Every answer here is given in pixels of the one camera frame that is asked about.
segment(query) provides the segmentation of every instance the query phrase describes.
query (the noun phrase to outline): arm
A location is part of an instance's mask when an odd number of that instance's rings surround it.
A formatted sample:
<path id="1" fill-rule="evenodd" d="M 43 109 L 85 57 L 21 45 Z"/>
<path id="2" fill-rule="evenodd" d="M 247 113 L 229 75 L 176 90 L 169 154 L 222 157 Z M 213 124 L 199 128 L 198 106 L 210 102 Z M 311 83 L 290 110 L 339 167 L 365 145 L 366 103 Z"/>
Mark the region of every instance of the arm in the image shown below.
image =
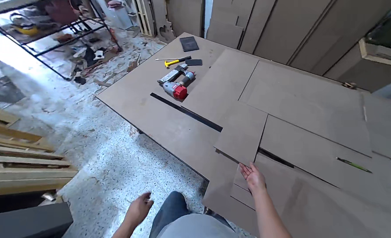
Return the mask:
<path id="1" fill-rule="evenodd" d="M 154 201 L 150 199 L 151 192 L 143 193 L 135 199 L 128 208 L 125 218 L 112 238 L 130 238 L 135 228 L 147 217 Z"/>
<path id="2" fill-rule="evenodd" d="M 248 183 L 248 188 L 256 205 L 257 222 L 261 238 L 291 238 L 281 218 L 273 206 L 272 199 L 267 193 L 265 178 L 257 166 L 250 162 L 246 167 L 239 164 L 241 173 Z"/>

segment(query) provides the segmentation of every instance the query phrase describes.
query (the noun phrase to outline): nail gun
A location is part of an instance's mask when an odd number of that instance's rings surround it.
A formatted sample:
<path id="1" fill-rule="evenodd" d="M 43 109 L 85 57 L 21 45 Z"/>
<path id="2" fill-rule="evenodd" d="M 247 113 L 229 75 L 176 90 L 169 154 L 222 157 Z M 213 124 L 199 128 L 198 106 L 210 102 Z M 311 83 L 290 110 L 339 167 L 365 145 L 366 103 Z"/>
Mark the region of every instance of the nail gun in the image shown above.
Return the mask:
<path id="1" fill-rule="evenodd" d="M 187 96 L 187 88 L 185 85 L 188 85 L 189 82 L 192 82 L 195 79 L 195 73 L 187 71 L 187 68 L 188 65 L 186 63 L 178 65 L 166 76 L 157 80 L 157 82 L 163 87 L 165 92 L 172 97 L 176 99 L 184 99 Z M 182 74 L 184 74 L 185 77 L 179 83 L 175 83 L 174 81 Z"/>

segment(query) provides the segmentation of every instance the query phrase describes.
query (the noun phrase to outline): black metal frame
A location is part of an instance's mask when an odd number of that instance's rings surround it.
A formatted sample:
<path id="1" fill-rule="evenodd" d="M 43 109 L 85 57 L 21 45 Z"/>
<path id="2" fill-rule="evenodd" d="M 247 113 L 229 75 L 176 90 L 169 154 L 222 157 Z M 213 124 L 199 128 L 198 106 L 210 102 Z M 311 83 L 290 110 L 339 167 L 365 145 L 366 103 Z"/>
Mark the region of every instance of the black metal frame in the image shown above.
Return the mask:
<path id="1" fill-rule="evenodd" d="M 15 7 L 15 8 L 5 9 L 5 10 L 0 11 L 0 14 L 2 14 L 2 13 L 7 13 L 7 12 L 10 12 L 10 11 L 14 11 L 14 10 L 18 10 L 18 9 L 22 9 L 22 8 L 31 6 L 31 5 L 33 5 L 33 4 L 34 4 L 34 3 L 30 3 L 30 4 L 25 4 L 25 5 L 22 5 L 22 6 L 19 6 L 19 7 Z M 89 34 L 91 34 L 91 33 L 96 32 L 97 30 L 100 30 L 100 29 L 102 29 L 102 28 L 104 28 L 104 27 L 105 27 L 105 28 L 107 29 L 107 31 L 109 32 L 110 36 L 112 37 L 112 40 L 113 40 L 113 41 L 115 42 L 115 44 L 118 46 L 119 51 L 122 51 L 122 48 L 119 46 L 119 43 L 118 43 L 118 41 L 116 40 L 116 37 L 112 34 L 112 32 L 110 31 L 109 27 L 108 27 L 107 24 L 104 22 L 104 19 L 102 18 L 102 15 L 97 11 L 97 8 L 95 8 L 95 6 L 94 6 L 94 4 L 92 3 L 92 1 L 90 1 L 90 4 L 91 4 L 92 8 L 95 10 L 96 14 L 97 14 L 97 15 L 100 17 L 100 19 L 101 19 L 101 22 L 100 22 L 100 21 L 95 21 L 95 22 L 97 22 L 98 24 L 101 24 L 100 27 L 97 27 L 97 28 L 95 28 L 95 29 L 92 29 L 84 20 L 82 20 L 81 18 L 79 18 L 79 20 L 77 20 L 77 21 L 75 21 L 75 22 L 73 22 L 73 23 L 71 23 L 71 24 L 67 24 L 67 25 L 65 25 L 65 26 L 63 26 L 63 27 L 61 27 L 61 28 L 59 28 L 58 30 L 56 30 L 56 31 L 54 31 L 54 32 L 51 32 L 51 33 L 49 33 L 49 34 L 47 34 L 47 35 L 38 37 L 38 38 L 36 38 L 36 39 L 34 39 L 34 40 L 32 40 L 32 41 L 29 41 L 29 42 L 23 43 L 23 44 L 20 43 L 18 40 L 16 40 L 13 36 L 9 35 L 8 32 L 7 32 L 6 30 L 4 30 L 4 29 L 1 27 L 1 25 L 0 25 L 0 33 L 1 33 L 2 35 L 6 36 L 7 38 L 9 38 L 11 41 L 13 41 L 13 42 L 14 42 L 15 44 L 17 44 L 18 46 L 20 46 L 24 51 L 28 52 L 31 56 L 33 56 L 34 58 L 36 58 L 39 62 L 41 62 L 41 63 L 42 63 L 43 65 L 45 65 L 47 68 L 49 68 L 49 69 L 51 69 L 52 71 L 54 71 L 54 72 L 55 72 L 56 74 L 58 74 L 60 77 L 62 77 L 62 78 L 65 79 L 66 81 L 70 81 L 70 80 L 71 80 L 70 78 L 65 77 L 65 76 L 63 76 L 61 73 L 57 72 L 53 67 L 49 66 L 46 62 L 44 62 L 42 59 L 40 59 L 39 56 L 42 56 L 42 55 L 44 55 L 44 54 L 46 54 L 46 53 L 48 53 L 48 52 L 50 52 L 50 51 L 53 51 L 53 50 L 55 50 L 55 49 L 57 49 L 57 48 L 59 48 L 59 47 L 61 47 L 61 46 L 67 45 L 67 44 L 69 44 L 69 43 L 71 43 L 71 42 L 74 42 L 74 41 L 76 41 L 76 40 L 78 40 L 78 39 L 80 39 L 80 38 L 82 38 L 82 37 L 84 37 L 84 36 L 87 36 L 87 35 L 89 35 Z M 65 30 L 65 29 L 67 29 L 67 28 L 70 28 L 73 32 L 76 33 L 78 30 L 75 28 L 75 25 L 78 25 L 78 26 L 79 26 L 80 23 L 83 24 L 83 25 L 85 26 L 85 28 L 87 29 L 87 32 L 85 32 L 85 33 L 82 34 L 82 35 L 76 36 L 76 37 L 74 37 L 73 39 L 71 39 L 71 40 L 69 40 L 69 41 L 66 41 L 66 42 L 64 42 L 64 43 L 59 43 L 59 44 L 57 44 L 56 46 L 53 46 L 53 47 L 51 47 L 51 48 L 49 48 L 49 49 L 46 49 L 46 50 L 44 50 L 44 51 L 42 51 L 42 52 L 37 52 L 36 50 L 34 50 L 33 48 L 31 48 L 31 47 L 28 46 L 28 44 L 30 44 L 30 43 L 32 43 L 32 42 L 35 42 L 35 41 L 40 40 L 40 39 L 42 39 L 42 38 L 44 38 L 44 37 L 47 37 L 47 36 L 50 36 L 50 35 L 55 34 L 55 33 L 57 33 L 57 32 L 60 32 L 60 31 L 62 31 L 62 30 Z"/>

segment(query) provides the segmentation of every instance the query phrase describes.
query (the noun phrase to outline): hammer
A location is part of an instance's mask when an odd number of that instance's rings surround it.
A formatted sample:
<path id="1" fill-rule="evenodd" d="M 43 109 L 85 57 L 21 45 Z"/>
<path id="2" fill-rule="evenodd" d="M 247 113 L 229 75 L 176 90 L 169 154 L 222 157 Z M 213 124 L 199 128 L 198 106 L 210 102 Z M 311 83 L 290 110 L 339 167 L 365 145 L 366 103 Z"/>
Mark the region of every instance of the hammer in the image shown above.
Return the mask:
<path id="1" fill-rule="evenodd" d="M 172 64 L 176 64 L 176 63 L 179 63 L 179 62 L 183 62 L 187 59 L 191 59 L 191 56 L 187 56 L 187 57 L 184 57 L 184 58 L 180 58 L 180 59 L 177 59 L 177 60 L 174 60 L 174 61 L 171 61 L 171 62 L 167 62 L 165 61 L 165 66 L 167 69 L 169 69 L 169 66 L 171 66 Z"/>

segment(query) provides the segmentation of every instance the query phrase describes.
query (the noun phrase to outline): green pencil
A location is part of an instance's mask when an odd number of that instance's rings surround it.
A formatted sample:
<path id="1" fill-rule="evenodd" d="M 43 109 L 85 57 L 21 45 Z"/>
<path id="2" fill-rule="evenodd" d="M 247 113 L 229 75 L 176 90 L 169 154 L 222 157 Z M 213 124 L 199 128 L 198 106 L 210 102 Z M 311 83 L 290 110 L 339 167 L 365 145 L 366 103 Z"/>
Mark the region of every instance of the green pencil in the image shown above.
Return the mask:
<path id="1" fill-rule="evenodd" d="M 353 166 L 353 167 L 356 167 L 357 169 L 361 169 L 361 170 L 363 170 L 363 171 L 366 171 L 366 172 L 368 172 L 368 173 L 372 173 L 372 171 L 370 171 L 370 170 L 368 170 L 368 169 L 365 169 L 365 168 L 363 168 L 362 166 L 360 166 L 360 165 L 358 165 L 358 164 L 355 164 L 355 163 L 353 163 L 353 162 L 350 162 L 350 161 L 348 161 L 348 160 L 344 160 L 344 159 L 341 159 L 341 158 L 336 158 L 337 160 L 339 160 L 339 161 L 342 161 L 342 162 L 344 162 L 344 163 L 346 163 L 346 164 L 349 164 L 349 165 L 351 165 L 351 166 Z"/>

